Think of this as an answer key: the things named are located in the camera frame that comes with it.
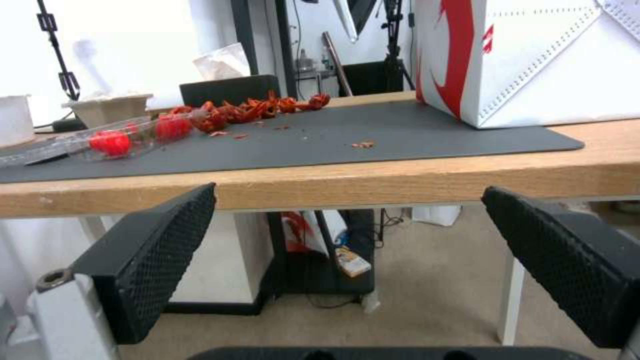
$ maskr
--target cardboard box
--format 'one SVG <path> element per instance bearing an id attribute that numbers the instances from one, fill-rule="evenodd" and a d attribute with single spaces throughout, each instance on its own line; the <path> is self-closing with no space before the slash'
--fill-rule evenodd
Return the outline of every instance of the cardboard box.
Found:
<path id="1" fill-rule="evenodd" d="M 417 97 L 478 128 L 640 117 L 640 3 L 416 1 Z"/>

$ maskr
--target black shelf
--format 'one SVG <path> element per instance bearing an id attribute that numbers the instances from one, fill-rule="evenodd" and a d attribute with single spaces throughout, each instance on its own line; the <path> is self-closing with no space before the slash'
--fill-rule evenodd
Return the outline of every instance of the black shelf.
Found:
<path id="1" fill-rule="evenodd" d="M 375 289 L 373 210 L 340 212 L 349 228 L 349 248 L 371 264 L 371 270 L 354 278 L 346 275 L 334 259 L 321 254 L 286 251 L 279 213 L 269 215 L 274 258 L 263 290 L 274 296 L 285 293 L 365 295 Z"/>

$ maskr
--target wooden table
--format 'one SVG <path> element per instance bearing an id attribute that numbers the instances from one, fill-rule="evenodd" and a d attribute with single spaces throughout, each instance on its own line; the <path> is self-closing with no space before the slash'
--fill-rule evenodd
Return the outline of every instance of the wooden table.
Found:
<path id="1" fill-rule="evenodd" d="M 330 106 L 413 99 L 413 92 L 333 99 Z M 478 201 L 499 185 L 533 197 L 630 199 L 640 194 L 640 120 L 551 127 L 578 151 L 384 161 L 0 184 L 0 217 L 127 213 L 214 182 L 227 211 L 358 208 Z M 513 343 L 524 270 L 511 258 L 499 333 Z"/>

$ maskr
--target red debris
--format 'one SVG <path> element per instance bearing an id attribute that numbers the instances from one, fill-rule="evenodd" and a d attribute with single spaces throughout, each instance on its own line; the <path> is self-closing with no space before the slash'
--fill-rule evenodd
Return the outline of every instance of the red debris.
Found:
<path id="1" fill-rule="evenodd" d="M 376 143 L 374 142 L 366 141 L 366 142 L 352 143 L 351 147 L 357 147 L 359 149 L 369 149 L 371 147 L 374 147 L 375 145 Z"/>

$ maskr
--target black desk mat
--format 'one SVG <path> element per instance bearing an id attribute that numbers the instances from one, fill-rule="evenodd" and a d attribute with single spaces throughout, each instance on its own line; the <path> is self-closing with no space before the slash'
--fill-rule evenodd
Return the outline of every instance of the black desk mat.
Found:
<path id="1" fill-rule="evenodd" d="M 289 126 L 276 130 L 276 127 Z M 139 176 L 363 161 L 448 158 L 516 152 L 574 150 L 582 142 L 544 127 L 476 130 L 415 101 L 387 102 L 279 115 L 233 125 L 232 135 L 199 131 L 139 158 L 89 163 L 65 158 L 0 169 L 0 183 Z M 369 149 L 352 143 L 372 141 Z"/>

